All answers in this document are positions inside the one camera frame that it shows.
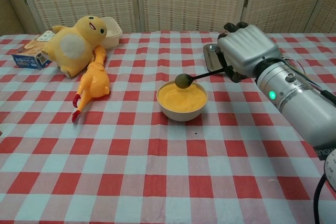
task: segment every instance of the plush toy's white belly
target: plush toy's white belly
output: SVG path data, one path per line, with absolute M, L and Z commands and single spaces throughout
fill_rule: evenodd
M 66 57 L 79 59 L 86 50 L 86 43 L 76 34 L 67 34 L 62 38 L 60 47 Z

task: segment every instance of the white container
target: white container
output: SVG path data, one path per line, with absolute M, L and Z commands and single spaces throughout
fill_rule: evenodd
M 106 38 L 101 43 L 105 49 L 110 49 L 116 47 L 119 44 L 119 39 L 122 35 L 122 30 L 118 23 L 112 17 L 103 17 L 101 18 L 107 27 Z
M 165 83 L 164 85 L 162 85 L 157 93 L 156 93 L 156 100 L 158 102 L 158 104 L 160 105 L 160 109 L 163 112 L 163 114 L 165 114 L 168 118 L 175 120 L 175 121 L 179 121 L 179 122 L 186 122 L 186 121 L 190 121 L 196 117 L 198 117 L 200 115 L 200 113 L 202 112 L 202 110 L 204 109 L 204 107 L 206 106 L 207 102 L 208 102 L 208 95 L 207 92 L 205 91 L 205 89 L 199 85 L 196 82 L 193 82 L 193 84 L 195 84 L 205 95 L 206 95 L 206 102 L 204 103 L 204 105 L 200 108 L 198 108 L 197 110 L 194 111 L 190 111 L 190 112 L 176 112 L 176 111 L 172 111 L 169 110 L 167 108 L 165 108 L 159 101 L 159 92 L 160 90 L 164 87 L 167 86 L 169 84 L 173 84 L 175 81 L 170 81 Z

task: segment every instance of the small box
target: small box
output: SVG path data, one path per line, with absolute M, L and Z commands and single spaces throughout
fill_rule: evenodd
M 20 47 L 12 54 L 16 64 L 20 68 L 45 68 L 51 61 L 42 55 L 41 50 L 44 44 L 54 35 L 51 30 L 45 31 L 42 35 L 36 36 L 36 38 Z

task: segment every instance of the yellow plush toy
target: yellow plush toy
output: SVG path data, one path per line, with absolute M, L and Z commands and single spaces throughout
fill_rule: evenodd
M 46 43 L 42 53 L 55 61 L 67 77 L 74 77 L 94 60 L 93 51 L 106 37 L 104 21 L 85 16 L 73 27 L 54 26 L 55 35 Z

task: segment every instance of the table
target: table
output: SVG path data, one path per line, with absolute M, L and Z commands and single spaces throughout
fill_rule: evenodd
M 205 73 L 203 46 L 217 36 L 123 34 L 108 51 L 110 96 L 77 124 L 80 76 L 65 78 L 54 62 L 17 68 L 10 54 L 34 36 L 1 37 L 1 223 L 313 223 L 323 162 L 254 80 L 198 80 L 209 102 L 190 122 L 160 112 L 156 89 L 182 72 Z M 268 36 L 336 91 L 336 34 Z M 335 197 L 324 186 L 324 223 L 336 218 Z

